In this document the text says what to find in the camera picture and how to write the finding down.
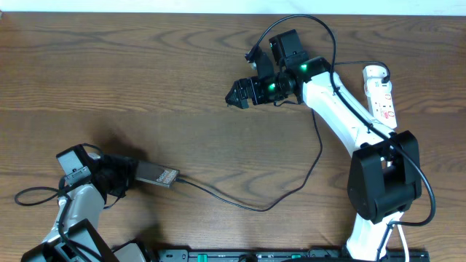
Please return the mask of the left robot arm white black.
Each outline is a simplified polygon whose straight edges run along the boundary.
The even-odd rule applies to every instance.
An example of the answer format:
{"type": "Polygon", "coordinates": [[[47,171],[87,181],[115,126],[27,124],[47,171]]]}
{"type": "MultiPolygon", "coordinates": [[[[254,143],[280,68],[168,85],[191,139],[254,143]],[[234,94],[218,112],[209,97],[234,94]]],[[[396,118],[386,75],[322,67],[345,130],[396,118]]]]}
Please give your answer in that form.
{"type": "Polygon", "coordinates": [[[154,255],[140,242],[129,241],[111,249],[97,232],[100,214],[110,208],[107,196],[125,197],[135,180],[139,161],[86,152],[87,143],[72,146],[56,155],[65,175],[57,188],[27,188],[15,196],[35,190],[54,194],[37,205],[58,199],[59,212],[42,243],[26,252],[22,261],[153,261],[154,255]]]}

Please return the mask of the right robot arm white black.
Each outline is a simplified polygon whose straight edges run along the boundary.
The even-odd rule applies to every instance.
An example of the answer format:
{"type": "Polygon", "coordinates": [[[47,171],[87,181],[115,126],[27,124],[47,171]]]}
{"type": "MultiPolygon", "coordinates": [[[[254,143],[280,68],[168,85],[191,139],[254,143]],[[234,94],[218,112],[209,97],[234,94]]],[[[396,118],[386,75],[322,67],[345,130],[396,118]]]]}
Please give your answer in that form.
{"type": "Polygon", "coordinates": [[[289,95],[319,114],[351,157],[347,193],[357,212],[346,243],[349,256],[363,261],[386,257],[393,226],[422,195],[419,144],[397,133],[389,71],[368,62],[363,69],[369,107],[362,106],[323,57],[310,58],[295,30],[269,39],[273,57],[260,47],[246,56],[257,76],[239,79],[227,93],[230,106],[279,106],[289,95]]]}

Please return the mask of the white charger adapter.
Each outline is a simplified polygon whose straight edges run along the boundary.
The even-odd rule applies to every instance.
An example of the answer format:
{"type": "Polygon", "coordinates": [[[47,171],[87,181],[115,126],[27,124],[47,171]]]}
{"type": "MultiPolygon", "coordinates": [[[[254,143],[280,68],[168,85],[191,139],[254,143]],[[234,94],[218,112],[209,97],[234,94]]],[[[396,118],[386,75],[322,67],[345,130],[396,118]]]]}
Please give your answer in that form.
{"type": "Polygon", "coordinates": [[[382,84],[387,84],[390,81],[390,71],[382,65],[367,65],[363,69],[363,79],[365,82],[378,79],[382,84]]]}

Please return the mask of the white power strip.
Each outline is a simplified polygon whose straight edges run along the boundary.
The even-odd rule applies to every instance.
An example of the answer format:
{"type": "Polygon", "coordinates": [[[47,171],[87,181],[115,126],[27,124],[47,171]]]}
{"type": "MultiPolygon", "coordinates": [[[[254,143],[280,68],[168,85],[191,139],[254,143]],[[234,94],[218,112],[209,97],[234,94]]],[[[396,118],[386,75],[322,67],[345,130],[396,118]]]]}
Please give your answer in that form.
{"type": "Polygon", "coordinates": [[[381,79],[369,79],[364,88],[369,112],[382,124],[395,129],[398,125],[392,100],[391,82],[382,83],[381,79]]]}

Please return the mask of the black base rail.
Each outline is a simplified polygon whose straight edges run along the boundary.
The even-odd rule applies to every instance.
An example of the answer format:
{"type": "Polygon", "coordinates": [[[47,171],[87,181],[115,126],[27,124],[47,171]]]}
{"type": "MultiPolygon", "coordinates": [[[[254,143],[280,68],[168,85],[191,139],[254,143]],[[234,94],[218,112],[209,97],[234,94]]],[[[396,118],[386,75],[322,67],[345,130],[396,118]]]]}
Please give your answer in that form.
{"type": "Polygon", "coordinates": [[[360,261],[345,249],[315,247],[310,250],[184,250],[155,252],[162,262],[280,262],[280,261],[360,261]]]}

